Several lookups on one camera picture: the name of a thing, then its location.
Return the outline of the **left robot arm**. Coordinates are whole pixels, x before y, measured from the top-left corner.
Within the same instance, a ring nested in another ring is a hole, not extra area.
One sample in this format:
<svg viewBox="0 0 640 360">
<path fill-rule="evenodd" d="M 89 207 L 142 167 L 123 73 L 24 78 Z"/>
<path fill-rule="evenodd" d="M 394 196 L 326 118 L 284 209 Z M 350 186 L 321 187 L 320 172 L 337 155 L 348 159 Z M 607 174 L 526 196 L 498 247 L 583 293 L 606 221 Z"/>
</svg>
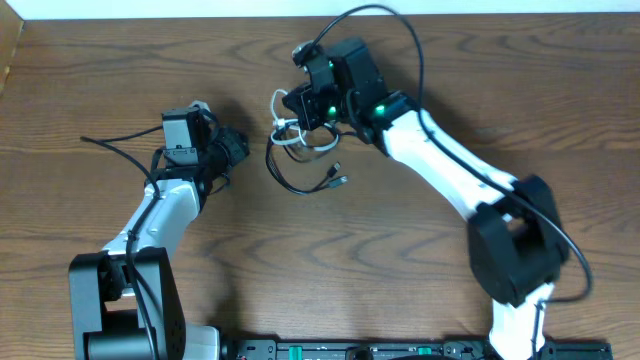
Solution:
<svg viewBox="0 0 640 360">
<path fill-rule="evenodd" d="M 249 154 L 247 137 L 202 101 L 163 113 L 165 138 L 145 175 L 143 199 L 100 251 L 69 265 L 77 359 L 218 359 L 221 336 L 185 320 L 171 259 L 207 199 Z"/>
</svg>

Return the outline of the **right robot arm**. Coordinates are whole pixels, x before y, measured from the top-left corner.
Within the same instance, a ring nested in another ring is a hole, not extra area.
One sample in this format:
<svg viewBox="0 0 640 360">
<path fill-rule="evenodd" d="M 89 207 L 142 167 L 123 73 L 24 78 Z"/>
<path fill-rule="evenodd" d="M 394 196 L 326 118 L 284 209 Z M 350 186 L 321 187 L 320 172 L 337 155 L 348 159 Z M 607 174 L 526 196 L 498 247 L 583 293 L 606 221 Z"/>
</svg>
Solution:
<svg viewBox="0 0 640 360">
<path fill-rule="evenodd" d="M 503 359 L 533 359 L 545 344 L 544 311 L 569 256 L 552 192 L 519 180 L 444 132 L 413 98 L 388 90 L 368 47 L 348 38 L 292 52 L 308 82 L 284 96 L 302 129 L 344 123 L 365 144 L 438 191 L 466 222 L 472 273 L 493 301 L 489 344 Z"/>
</svg>

